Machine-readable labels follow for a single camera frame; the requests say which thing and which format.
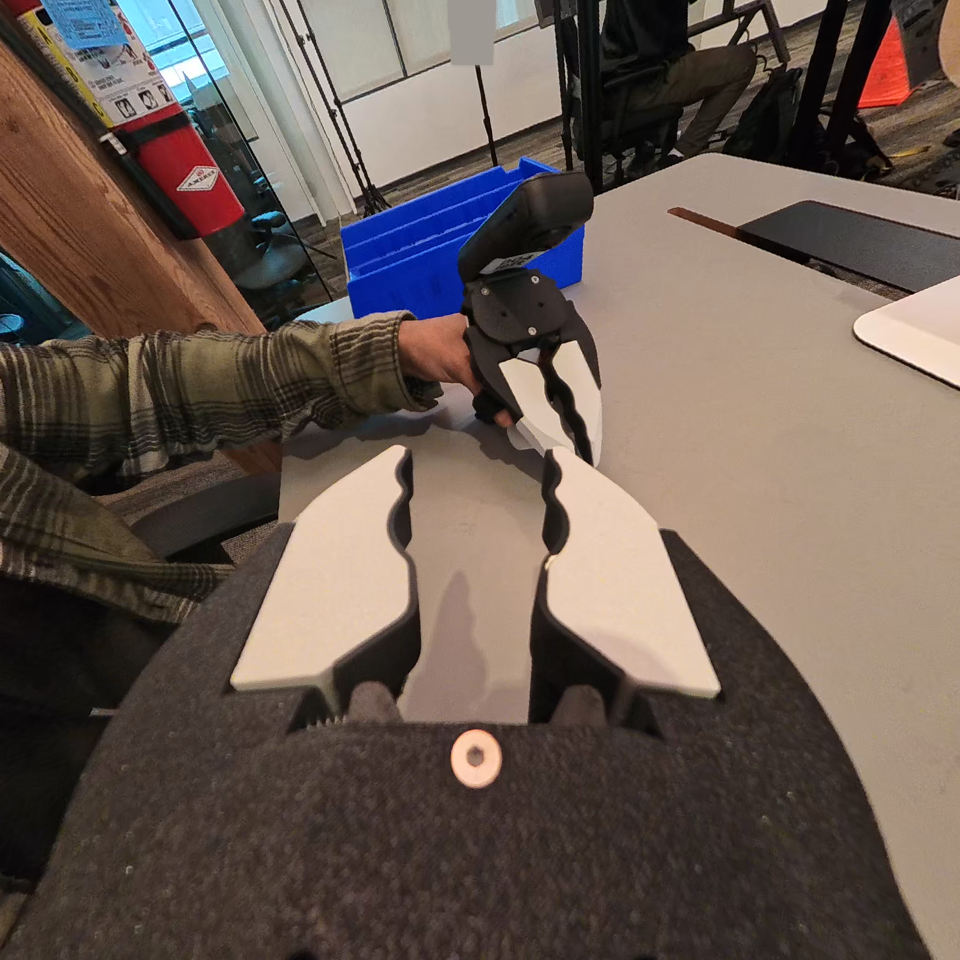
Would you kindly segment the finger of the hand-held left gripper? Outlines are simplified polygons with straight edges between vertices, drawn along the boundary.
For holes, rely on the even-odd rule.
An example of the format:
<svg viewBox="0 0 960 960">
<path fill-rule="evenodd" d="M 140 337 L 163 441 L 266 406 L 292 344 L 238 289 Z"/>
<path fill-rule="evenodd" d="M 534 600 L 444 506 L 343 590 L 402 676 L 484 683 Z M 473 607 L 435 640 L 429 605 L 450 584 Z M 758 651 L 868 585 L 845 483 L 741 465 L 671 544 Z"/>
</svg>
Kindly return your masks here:
<svg viewBox="0 0 960 960">
<path fill-rule="evenodd" d="M 556 351 L 546 366 L 520 357 L 499 364 L 512 396 L 514 426 L 508 431 L 520 450 L 545 454 L 564 448 L 582 455 L 582 352 Z"/>
<path fill-rule="evenodd" d="M 580 342 L 557 346 L 549 363 L 549 387 L 575 452 L 598 468 L 602 450 L 601 387 Z"/>
</svg>

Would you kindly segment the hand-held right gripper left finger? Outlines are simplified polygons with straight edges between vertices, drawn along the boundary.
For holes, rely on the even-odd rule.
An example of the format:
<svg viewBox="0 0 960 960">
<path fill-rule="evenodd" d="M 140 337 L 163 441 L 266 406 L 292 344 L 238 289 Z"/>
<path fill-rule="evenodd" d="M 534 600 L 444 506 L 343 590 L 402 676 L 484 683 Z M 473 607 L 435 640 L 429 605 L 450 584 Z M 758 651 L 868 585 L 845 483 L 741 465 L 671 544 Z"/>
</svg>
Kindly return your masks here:
<svg viewBox="0 0 960 960">
<path fill-rule="evenodd" d="M 300 512 L 231 673 L 234 691 L 317 690 L 328 717 L 346 715 L 365 683 L 400 697 L 421 655 L 412 495 L 413 456 L 396 444 Z"/>
</svg>

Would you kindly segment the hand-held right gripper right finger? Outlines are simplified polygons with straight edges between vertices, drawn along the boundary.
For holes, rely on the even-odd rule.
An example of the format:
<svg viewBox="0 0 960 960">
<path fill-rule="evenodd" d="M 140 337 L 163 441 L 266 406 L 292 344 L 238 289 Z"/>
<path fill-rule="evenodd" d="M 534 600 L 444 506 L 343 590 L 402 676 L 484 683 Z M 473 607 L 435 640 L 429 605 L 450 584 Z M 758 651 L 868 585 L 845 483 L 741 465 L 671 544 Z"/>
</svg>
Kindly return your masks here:
<svg viewBox="0 0 960 960">
<path fill-rule="evenodd" d="M 642 732 L 657 730 L 650 694 L 716 701 L 720 679 L 649 511 L 562 447 L 544 456 L 541 494 L 529 722 L 548 723 L 576 687 L 597 693 L 607 723 Z"/>
</svg>

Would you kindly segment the blue plastic bin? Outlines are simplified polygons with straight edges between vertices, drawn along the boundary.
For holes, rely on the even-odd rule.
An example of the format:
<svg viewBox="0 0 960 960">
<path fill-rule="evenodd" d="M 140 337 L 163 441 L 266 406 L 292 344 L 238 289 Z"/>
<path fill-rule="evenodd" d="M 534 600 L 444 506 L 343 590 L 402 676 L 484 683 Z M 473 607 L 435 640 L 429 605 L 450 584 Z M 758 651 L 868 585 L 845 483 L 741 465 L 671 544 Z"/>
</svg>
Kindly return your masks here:
<svg viewBox="0 0 960 960">
<path fill-rule="evenodd" d="M 534 206 L 533 240 L 517 246 L 490 238 L 498 210 Z M 585 223 L 593 214 L 590 180 L 523 157 L 403 202 L 341 231 L 352 317 L 407 312 L 418 319 L 452 315 L 465 299 L 525 311 L 524 328 L 581 282 Z"/>
</svg>

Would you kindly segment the person's left forearm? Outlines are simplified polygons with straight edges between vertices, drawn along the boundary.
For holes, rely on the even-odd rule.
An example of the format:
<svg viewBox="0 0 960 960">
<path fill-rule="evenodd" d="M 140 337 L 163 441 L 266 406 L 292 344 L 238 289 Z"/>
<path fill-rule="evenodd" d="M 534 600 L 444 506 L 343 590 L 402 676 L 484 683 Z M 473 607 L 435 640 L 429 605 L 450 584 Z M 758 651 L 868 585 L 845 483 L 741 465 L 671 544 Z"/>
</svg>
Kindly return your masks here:
<svg viewBox="0 0 960 960">
<path fill-rule="evenodd" d="M 407 313 L 296 320 L 264 334 L 170 331 L 2 348 L 2 472 L 114 493 L 209 457 L 421 413 L 440 386 L 402 372 Z"/>
</svg>

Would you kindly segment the person's left hand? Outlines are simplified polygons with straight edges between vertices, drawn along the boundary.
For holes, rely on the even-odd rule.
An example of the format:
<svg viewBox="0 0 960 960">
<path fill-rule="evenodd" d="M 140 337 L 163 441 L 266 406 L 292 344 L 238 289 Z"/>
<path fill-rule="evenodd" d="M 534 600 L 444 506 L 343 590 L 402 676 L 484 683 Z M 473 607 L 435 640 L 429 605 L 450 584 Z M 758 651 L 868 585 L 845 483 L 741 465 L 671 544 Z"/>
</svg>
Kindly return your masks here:
<svg viewBox="0 0 960 960">
<path fill-rule="evenodd" d="M 397 356 L 404 378 L 459 384 L 474 398 L 483 386 L 474 374 L 465 339 L 468 318 L 453 314 L 438 318 L 405 319 L 397 334 Z"/>
</svg>

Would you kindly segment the black office chair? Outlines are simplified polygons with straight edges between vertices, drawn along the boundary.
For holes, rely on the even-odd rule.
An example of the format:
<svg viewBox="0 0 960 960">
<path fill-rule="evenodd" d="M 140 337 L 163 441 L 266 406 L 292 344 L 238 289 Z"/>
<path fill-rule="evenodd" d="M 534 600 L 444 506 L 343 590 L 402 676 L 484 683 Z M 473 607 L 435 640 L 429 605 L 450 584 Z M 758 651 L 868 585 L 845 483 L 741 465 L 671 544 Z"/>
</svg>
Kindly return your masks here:
<svg viewBox="0 0 960 960">
<path fill-rule="evenodd" d="M 611 157 L 614 170 L 609 186 L 621 186 L 634 177 L 625 169 L 626 154 L 633 150 L 638 161 L 638 176 L 653 170 L 656 162 L 674 148 L 683 109 L 662 105 L 648 110 L 634 110 L 627 105 L 625 91 L 616 95 L 616 106 L 611 117 L 603 119 L 599 128 L 601 156 Z M 568 77 L 560 95 L 560 141 L 566 169 L 573 169 L 573 158 L 583 162 L 584 140 L 580 79 Z"/>
</svg>

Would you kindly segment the black tripod stand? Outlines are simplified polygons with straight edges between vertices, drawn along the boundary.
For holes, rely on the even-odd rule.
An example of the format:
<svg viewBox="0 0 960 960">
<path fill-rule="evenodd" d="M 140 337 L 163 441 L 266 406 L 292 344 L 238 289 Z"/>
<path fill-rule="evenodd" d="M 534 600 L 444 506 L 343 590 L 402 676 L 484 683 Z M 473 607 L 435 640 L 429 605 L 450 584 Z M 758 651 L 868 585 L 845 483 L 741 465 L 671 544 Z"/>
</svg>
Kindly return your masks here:
<svg viewBox="0 0 960 960">
<path fill-rule="evenodd" d="M 787 167 L 805 171 L 820 170 L 823 162 L 838 160 L 851 133 L 860 97 L 892 18 L 892 3 L 864 3 L 832 102 L 825 133 L 823 138 L 818 140 L 816 129 L 820 110 L 827 93 L 848 6 L 848 1 L 828 1 L 822 12 L 783 160 Z"/>
<path fill-rule="evenodd" d="M 330 68 L 307 13 L 306 3 L 303 1 L 279 1 L 278 4 L 283 18 L 292 32 L 308 75 L 318 93 L 323 110 L 332 125 L 336 138 L 339 140 L 351 174 L 360 190 L 363 217 L 370 218 L 389 210 L 390 203 L 378 186 L 375 185 L 354 136 L 344 105 L 333 82 Z"/>
</svg>

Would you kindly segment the grey office chair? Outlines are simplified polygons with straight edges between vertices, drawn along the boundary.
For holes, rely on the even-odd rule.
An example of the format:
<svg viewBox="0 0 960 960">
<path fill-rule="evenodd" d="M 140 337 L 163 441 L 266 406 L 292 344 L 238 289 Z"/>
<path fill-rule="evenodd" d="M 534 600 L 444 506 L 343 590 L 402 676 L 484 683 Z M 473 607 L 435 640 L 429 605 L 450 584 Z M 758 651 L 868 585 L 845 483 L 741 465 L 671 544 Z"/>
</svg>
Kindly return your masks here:
<svg viewBox="0 0 960 960">
<path fill-rule="evenodd" d="M 306 309 L 314 265 L 286 217 L 270 211 L 248 219 L 251 260 L 234 277 L 247 303 L 261 317 Z"/>
</svg>

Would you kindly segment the black backpack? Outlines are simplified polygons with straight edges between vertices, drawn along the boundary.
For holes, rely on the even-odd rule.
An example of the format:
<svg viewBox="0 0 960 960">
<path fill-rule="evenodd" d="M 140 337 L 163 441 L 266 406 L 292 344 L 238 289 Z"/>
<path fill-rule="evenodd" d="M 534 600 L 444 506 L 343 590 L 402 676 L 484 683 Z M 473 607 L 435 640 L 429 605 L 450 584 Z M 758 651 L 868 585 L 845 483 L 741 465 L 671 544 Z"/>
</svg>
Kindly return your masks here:
<svg viewBox="0 0 960 960">
<path fill-rule="evenodd" d="M 726 139 L 722 154 L 755 162 L 782 163 L 798 113 L 803 75 L 802 67 L 781 66 L 771 72 Z"/>
</svg>

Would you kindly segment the white document stand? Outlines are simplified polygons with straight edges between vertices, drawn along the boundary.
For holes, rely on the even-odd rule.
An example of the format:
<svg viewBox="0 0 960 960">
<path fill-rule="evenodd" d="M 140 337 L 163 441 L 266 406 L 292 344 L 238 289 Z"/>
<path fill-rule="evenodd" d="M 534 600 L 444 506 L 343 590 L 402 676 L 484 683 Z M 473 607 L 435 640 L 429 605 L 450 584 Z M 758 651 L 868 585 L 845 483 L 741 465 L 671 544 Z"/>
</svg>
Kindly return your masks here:
<svg viewBox="0 0 960 960">
<path fill-rule="evenodd" d="M 891 287 L 902 297 L 860 315 L 851 329 L 854 337 L 863 346 L 957 389 L 958 277 L 916 294 Z"/>
</svg>

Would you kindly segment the red fire extinguisher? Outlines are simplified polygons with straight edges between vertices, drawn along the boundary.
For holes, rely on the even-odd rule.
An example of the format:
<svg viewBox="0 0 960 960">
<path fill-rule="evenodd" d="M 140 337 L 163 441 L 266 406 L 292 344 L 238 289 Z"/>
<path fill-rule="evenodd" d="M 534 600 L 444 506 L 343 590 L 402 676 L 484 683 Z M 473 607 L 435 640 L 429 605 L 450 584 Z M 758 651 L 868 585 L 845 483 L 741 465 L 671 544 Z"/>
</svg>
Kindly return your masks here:
<svg viewBox="0 0 960 960">
<path fill-rule="evenodd" d="M 126 44 L 84 51 L 66 47 L 41 1 L 6 1 L 2 10 L 36 50 L 43 79 L 177 238 L 234 226 L 243 206 L 126 14 L 111 5 Z"/>
</svg>

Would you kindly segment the orange traffic cone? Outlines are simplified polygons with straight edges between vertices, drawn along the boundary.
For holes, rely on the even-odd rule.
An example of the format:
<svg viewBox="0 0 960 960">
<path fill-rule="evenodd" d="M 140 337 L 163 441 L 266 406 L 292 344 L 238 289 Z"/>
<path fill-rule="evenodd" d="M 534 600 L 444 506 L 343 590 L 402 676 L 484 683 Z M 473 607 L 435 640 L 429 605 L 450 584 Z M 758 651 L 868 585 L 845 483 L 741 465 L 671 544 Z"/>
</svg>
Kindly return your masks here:
<svg viewBox="0 0 960 960">
<path fill-rule="evenodd" d="M 913 91 L 906 51 L 897 18 L 891 16 L 860 95 L 860 111 L 898 107 Z"/>
</svg>

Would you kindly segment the blue paper notice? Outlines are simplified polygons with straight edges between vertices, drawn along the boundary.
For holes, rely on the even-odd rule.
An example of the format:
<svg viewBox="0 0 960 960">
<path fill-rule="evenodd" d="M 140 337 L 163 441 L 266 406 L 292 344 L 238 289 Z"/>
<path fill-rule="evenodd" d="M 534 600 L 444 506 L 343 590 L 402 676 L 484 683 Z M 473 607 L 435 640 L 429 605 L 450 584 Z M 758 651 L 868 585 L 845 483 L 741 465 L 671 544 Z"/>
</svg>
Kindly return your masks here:
<svg viewBox="0 0 960 960">
<path fill-rule="evenodd" d="M 44 1 L 43 8 L 72 51 L 127 43 L 126 31 L 110 1 Z"/>
</svg>

